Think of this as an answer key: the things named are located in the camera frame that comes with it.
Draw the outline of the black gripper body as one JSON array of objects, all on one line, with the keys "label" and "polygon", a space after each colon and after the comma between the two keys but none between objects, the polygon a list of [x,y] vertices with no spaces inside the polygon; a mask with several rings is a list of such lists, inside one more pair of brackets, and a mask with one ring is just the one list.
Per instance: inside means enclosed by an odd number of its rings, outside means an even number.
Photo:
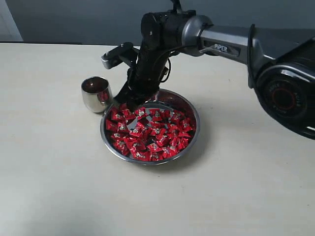
[{"label": "black gripper body", "polygon": [[141,46],[136,65],[128,78],[128,95],[133,101],[145,101],[159,89],[169,50],[152,50]]}]

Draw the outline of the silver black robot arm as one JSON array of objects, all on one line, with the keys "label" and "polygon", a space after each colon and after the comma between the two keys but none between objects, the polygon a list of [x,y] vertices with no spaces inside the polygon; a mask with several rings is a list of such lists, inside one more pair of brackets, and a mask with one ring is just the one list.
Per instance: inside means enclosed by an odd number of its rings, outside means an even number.
[{"label": "silver black robot arm", "polygon": [[136,109],[157,93],[173,52],[220,56],[246,65],[248,86],[263,110],[285,128],[315,137],[315,32],[216,26],[189,10],[150,12],[141,20],[137,62],[116,95]]}]

